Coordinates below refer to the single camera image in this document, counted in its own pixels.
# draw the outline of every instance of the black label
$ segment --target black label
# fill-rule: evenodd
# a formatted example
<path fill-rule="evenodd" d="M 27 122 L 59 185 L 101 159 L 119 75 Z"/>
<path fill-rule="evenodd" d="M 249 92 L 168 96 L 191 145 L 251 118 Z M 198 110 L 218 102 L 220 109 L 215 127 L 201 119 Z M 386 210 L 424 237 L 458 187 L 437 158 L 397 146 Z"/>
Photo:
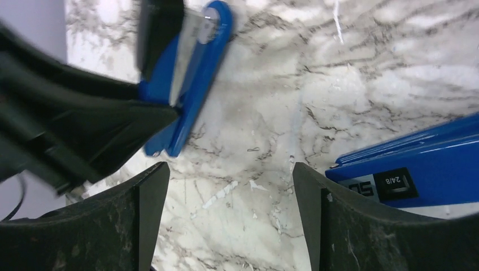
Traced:
<path fill-rule="evenodd" d="M 409 199 L 419 196 L 407 168 L 373 174 L 379 201 Z"/>

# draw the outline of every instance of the number label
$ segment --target number label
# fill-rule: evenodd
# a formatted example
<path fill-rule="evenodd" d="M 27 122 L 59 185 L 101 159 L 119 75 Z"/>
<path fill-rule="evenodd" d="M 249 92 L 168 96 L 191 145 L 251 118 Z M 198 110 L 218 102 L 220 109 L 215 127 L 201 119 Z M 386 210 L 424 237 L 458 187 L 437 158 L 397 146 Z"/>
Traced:
<path fill-rule="evenodd" d="M 352 185 L 349 185 L 348 188 L 350 190 L 356 191 L 363 196 L 374 196 L 371 182 L 353 183 Z"/>
<path fill-rule="evenodd" d="M 400 183 L 401 182 L 401 179 L 399 177 L 392 177 L 392 178 L 387 178 L 386 179 L 386 183 L 388 185 L 392 185 L 394 183 Z"/>

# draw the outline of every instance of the white paint chip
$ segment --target white paint chip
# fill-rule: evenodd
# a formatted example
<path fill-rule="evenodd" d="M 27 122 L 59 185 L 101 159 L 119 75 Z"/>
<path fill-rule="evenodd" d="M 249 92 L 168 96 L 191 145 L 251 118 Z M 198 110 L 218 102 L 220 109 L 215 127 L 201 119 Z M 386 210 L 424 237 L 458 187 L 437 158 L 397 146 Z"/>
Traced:
<path fill-rule="evenodd" d="M 263 191 L 269 191 L 268 189 L 264 188 L 264 186 L 262 186 L 262 185 L 257 185 L 254 180 L 250 180 L 250 186 L 251 186 L 251 191 L 253 191 L 253 189 L 259 189 L 259 190 L 263 190 Z"/>
<path fill-rule="evenodd" d="M 226 195 L 228 195 L 236 186 L 238 186 L 237 181 L 233 181 L 230 184 L 226 185 L 223 189 L 218 191 L 215 195 L 213 195 L 208 201 L 206 201 L 203 204 L 203 209 L 208 209 L 218 199 L 222 199 L 222 198 L 226 197 Z"/>
<path fill-rule="evenodd" d="M 339 25 L 339 0 L 336 0 L 334 3 L 334 10 L 333 10 L 333 17 L 334 17 L 334 22 L 336 23 L 336 29 L 338 30 L 338 38 L 341 44 L 344 44 L 343 40 L 343 34 L 341 33 L 341 26 Z"/>

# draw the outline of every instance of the marble floor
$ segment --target marble floor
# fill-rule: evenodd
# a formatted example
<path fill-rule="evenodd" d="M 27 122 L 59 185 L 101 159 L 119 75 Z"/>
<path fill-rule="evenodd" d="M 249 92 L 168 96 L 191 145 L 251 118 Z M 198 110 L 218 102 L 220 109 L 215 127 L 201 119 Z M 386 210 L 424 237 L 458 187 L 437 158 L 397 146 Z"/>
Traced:
<path fill-rule="evenodd" d="M 227 2 L 234 36 L 182 154 L 139 152 L 90 193 L 165 160 L 158 270 L 310 270 L 293 163 L 323 172 L 340 154 L 478 111 L 479 2 Z M 66 3 L 69 62 L 137 82 L 138 0 Z"/>

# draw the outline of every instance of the black cable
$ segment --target black cable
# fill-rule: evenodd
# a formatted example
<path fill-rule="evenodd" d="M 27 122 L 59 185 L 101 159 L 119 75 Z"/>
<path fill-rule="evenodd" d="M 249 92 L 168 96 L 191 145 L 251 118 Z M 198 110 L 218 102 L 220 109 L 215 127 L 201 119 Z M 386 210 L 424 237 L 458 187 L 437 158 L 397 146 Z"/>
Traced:
<path fill-rule="evenodd" d="M 18 174 L 18 181 L 20 183 L 20 189 L 21 189 L 21 197 L 20 197 L 20 202 L 16 205 L 15 209 L 13 209 L 8 216 L 6 216 L 2 222 L 8 221 L 12 219 L 14 215 L 18 212 L 20 209 L 21 205 L 23 204 L 23 200 L 25 199 L 25 194 L 27 193 L 27 182 L 25 181 L 25 178 L 23 177 L 23 172 Z"/>

